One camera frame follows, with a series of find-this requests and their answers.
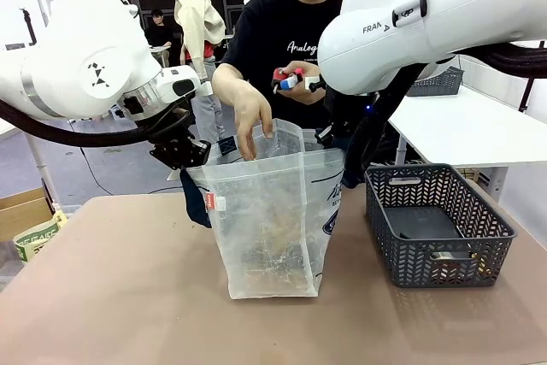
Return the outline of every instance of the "gray floor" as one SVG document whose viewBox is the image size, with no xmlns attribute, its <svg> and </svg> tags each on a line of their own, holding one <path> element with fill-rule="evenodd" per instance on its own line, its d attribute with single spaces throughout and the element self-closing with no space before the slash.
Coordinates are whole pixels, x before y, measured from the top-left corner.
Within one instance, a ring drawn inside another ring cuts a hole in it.
<svg viewBox="0 0 547 365">
<path fill-rule="evenodd" d="M 233 111 L 223 106 L 227 135 L 234 134 Z M 56 127 L 69 129 L 66 121 Z M 128 120 L 77 121 L 78 132 L 118 132 L 134 128 Z M 81 205 L 90 198 L 108 194 L 93 180 L 79 148 L 38 140 L 38 147 L 48 164 L 62 205 Z M 166 187 L 178 187 L 177 181 L 167 182 L 171 169 L 149 154 L 151 144 L 140 143 L 124 147 L 85 149 L 91 169 L 99 183 L 115 195 L 145 194 Z M 23 133 L 0 141 L 0 198 L 41 186 L 38 170 Z"/>
</svg>

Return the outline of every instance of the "beige jacket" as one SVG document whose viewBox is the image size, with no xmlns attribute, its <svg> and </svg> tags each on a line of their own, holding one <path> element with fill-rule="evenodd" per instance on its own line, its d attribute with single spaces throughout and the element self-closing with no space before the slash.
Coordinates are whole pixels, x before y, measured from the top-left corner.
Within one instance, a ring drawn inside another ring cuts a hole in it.
<svg viewBox="0 0 547 365">
<path fill-rule="evenodd" d="M 184 32 L 184 49 L 188 50 L 200 79 L 206 79 L 203 64 L 205 41 L 220 44 L 226 34 L 226 25 L 211 0 L 177 0 L 174 19 Z"/>
</svg>

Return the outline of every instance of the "white bag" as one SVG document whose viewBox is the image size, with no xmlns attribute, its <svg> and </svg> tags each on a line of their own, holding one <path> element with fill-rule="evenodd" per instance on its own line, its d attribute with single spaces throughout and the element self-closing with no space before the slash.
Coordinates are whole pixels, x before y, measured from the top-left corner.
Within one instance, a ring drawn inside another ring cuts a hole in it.
<svg viewBox="0 0 547 365">
<path fill-rule="evenodd" d="M 233 299 L 317 297 L 338 215 L 344 153 L 323 150 L 314 132 L 273 122 L 253 129 L 257 160 L 235 144 L 188 173 L 202 189 Z"/>
</svg>

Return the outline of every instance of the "person's right hand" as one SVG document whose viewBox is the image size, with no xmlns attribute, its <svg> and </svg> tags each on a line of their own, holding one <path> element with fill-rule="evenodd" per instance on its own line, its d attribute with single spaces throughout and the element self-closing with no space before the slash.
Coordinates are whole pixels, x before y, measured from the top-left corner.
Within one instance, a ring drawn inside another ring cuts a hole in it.
<svg viewBox="0 0 547 365">
<path fill-rule="evenodd" d="M 247 81 L 237 79 L 238 92 L 233 100 L 238 130 L 238 145 L 241 156 L 246 160 L 256 159 L 253 127 L 262 120 L 262 130 L 267 138 L 272 138 L 272 108 L 268 100 Z"/>
</svg>

